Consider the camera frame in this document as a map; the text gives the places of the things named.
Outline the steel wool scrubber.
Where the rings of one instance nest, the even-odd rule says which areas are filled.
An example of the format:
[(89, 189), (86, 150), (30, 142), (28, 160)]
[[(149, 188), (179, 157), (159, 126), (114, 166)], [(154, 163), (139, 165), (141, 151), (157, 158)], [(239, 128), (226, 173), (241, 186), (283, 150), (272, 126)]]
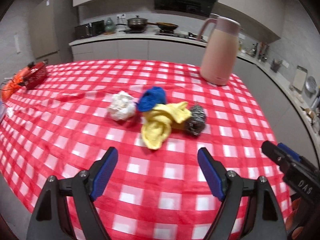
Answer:
[(206, 114), (199, 104), (193, 105), (189, 111), (191, 117), (185, 121), (184, 130), (194, 136), (199, 136), (206, 126)]

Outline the black cooking pot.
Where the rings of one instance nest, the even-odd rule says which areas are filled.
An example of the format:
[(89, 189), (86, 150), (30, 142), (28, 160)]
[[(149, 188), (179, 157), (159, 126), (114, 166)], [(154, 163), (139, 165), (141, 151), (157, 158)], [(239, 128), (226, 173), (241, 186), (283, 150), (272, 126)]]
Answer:
[(136, 16), (127, 20), (127, 26), (131, 30), (144, 30), (148, 25), (148, 19)]

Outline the red white checkered tablecloth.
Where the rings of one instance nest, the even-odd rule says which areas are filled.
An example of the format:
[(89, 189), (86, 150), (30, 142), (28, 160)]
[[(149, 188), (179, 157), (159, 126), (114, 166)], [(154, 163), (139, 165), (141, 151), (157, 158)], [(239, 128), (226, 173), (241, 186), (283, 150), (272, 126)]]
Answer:
[[(193, 65), (162, 61), (81, 61), (48, 66), (35, 90), (19, 89), (1, 122), (1, 174), (32, 211), (48, 176), (70, 178), (113, 146), (118, 163), (95, 206), (113, 239), (202, 239), (219, 209), (197, 162), (205, 147), (244, 178), (266, 176), (284, 217), (289, 189), (279, 168), (261, 152), (274, 141), (263, 112), (244, 83), (232, 75), (217, 87)], [(140, 114), (115, 122), (107, 113), (120, 91), (135, 99), (161, 87), (167, 102), (199, 104), (206, 127), (197, 137), (173, 130), (160, 149), (140, 135)]]

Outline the blue cloth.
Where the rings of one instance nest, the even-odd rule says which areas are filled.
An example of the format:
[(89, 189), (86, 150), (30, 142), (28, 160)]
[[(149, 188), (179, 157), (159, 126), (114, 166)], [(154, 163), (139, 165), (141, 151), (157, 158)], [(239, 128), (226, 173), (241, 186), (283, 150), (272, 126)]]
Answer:
[(161, 87), (152, 87), (146, 90), (137, 102), (137, 109), (140, 112), (148, 112), (157, 104), (166, 104), (167, 97), (165, 90)]

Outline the yellow cloth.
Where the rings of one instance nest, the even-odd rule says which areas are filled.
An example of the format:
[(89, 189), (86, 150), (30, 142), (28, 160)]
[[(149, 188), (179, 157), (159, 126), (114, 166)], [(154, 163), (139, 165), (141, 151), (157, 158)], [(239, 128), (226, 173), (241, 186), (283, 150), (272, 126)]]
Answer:
[(188, 102), (156, 104), (152, 110), (144, 112), (141, 137), (150, 150), (158, 150), (171, 134), (172, 128), (183, 128), (191, 117)]

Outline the orange mesh bag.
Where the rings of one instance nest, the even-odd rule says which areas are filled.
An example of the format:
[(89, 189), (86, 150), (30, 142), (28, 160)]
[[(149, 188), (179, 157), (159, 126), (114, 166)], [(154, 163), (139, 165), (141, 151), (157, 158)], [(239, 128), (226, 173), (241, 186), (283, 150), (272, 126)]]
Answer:
[(24, 67), (19, 70), (17, 74), (14, 74), (13, 77), (4, 83), (4, 86), (1, 88), (1, 100), (7, 102), (12, 94), (20, 89), (21, 83), (23, 83), (23, 77), (29, 72), (28, 67)]

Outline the frying pan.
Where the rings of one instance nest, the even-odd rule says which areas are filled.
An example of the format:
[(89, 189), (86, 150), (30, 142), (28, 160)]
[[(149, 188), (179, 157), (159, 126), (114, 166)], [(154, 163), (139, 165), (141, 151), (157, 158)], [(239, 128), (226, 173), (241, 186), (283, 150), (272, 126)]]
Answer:
[(156, 22), (156, 23), (148, 22), (148, 25), (155, 25), (155, 26), (159, 27), (159, 29), (164, 30), (164, 31), (174, 31), (175, 29), (178, 28), (178, 25), (176, 25), (176, 24), (163, 23), (163, 22)]

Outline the metal colander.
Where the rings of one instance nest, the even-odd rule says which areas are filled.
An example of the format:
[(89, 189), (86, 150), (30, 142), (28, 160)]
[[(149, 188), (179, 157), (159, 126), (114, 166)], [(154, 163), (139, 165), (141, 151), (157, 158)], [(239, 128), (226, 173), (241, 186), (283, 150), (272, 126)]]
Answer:
[(310, 94), (315, 94), (317, 90), (317, 83), (313, 76), (308, 76), (305, 81), (305, 88)]

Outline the pink thermos jug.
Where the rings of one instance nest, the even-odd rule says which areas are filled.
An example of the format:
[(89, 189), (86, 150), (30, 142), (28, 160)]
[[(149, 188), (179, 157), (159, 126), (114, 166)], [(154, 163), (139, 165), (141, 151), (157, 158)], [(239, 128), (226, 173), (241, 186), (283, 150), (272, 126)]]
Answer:
[(199, 31), (197, 41), (201, 39), (210, 23), (215, 24), (215, 27), (207, 41), (200, 74), (206, 81), (214, 85), (225, 86), (231, 77), (237, 58), (241, 25), (222, 16), (208, 18)]

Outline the white cutting board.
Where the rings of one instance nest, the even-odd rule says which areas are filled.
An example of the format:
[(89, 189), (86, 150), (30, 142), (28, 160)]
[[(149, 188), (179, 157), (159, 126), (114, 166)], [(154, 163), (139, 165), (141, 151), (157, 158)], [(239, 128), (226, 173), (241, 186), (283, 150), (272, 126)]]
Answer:
[(301, 93), (304, 88), (307, 74), (308, 74), (307, 69), (305, 69), (301, 66), (297, 66), (295, 77), (292, 81), (292, 86), (299, 93)]

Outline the utensil holder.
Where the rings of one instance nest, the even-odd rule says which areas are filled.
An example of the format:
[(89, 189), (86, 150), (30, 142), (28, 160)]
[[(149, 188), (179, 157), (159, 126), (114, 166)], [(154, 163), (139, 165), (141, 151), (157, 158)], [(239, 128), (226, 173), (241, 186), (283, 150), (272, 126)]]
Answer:
[(270, 65), (270, 69), (274, 72), (277, 73), (279, 68), (282, 65), (282, 61), (281, 60), (277, 60), (277, 59), (273, 59), (271, 65)]

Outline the white paper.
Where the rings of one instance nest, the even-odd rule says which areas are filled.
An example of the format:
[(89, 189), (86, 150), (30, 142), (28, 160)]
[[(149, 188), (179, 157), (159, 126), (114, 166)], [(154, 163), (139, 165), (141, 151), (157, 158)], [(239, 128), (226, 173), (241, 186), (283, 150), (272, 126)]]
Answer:
[(114, 121), (125, 121), (136, 113), (134, 98), (125, 91), (113, 94), (107, 112)]

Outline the black microwave oven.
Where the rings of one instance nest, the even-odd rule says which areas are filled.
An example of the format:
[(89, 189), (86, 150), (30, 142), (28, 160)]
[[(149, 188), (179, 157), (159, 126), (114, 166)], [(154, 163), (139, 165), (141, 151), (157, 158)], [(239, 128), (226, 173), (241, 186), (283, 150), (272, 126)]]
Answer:
[(105, 31), (104, 20), (87, 23), (75, 27), (75, 38), (77, 40), (98, 36)]

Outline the refrigerator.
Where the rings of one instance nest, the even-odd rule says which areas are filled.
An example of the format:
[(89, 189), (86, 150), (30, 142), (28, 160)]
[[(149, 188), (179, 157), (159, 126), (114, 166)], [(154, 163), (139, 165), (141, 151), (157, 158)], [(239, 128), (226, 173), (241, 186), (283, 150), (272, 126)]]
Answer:
[(75, 40), (78, 9), (73, 0), (44, 0), (29, 14), (31, 49), (36, 62), (49, 64), (73, 61), (69, 43)]

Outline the green ceramic vase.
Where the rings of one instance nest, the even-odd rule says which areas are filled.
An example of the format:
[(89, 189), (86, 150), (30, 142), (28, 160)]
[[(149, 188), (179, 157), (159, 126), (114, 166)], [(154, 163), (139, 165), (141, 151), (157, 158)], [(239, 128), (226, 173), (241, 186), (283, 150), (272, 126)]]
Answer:
[(115, 33), (116, 29), (117, 29), (117, 27), (116, 27), (114, 21), (110, 17), (107, 18), (107, 20), (105, 21), (105, 32), (106, 33)]

